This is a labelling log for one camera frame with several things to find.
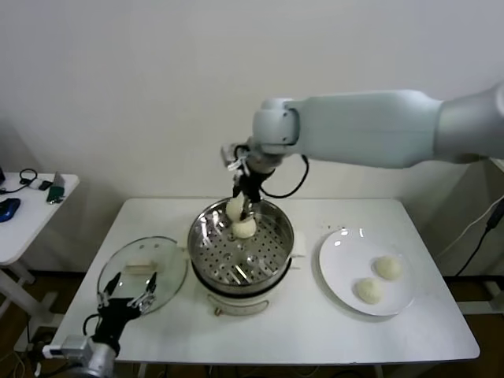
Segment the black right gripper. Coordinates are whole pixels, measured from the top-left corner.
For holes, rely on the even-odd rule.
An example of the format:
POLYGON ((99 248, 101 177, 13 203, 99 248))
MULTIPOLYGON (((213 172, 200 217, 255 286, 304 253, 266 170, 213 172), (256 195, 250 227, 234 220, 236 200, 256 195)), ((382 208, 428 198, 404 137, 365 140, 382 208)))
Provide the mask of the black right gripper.
POLYGON ((261 185, 274 173, 275 167, 247 159, 237 160, 237 178, 233 180, 232 198, 243 198, 240 220, 245 221, 254 218, 261 201, 261 185))

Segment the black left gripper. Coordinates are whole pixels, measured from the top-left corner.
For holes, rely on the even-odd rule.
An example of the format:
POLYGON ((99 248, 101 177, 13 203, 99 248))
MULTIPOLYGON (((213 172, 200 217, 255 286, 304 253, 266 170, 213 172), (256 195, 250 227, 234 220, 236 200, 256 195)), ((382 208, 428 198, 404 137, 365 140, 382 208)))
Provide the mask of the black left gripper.
POLYGON ((157 276, 158 273, 154 272, 146 282, 145 291, 134 299, 110 299, 120 281, 120 273, 105 285, 104 290, 98 293, 98 314, 101 322, 95 332, 96 343, 119 343, 126 324, 139 318, 140 310, 148 310, 155 301, 157 276))

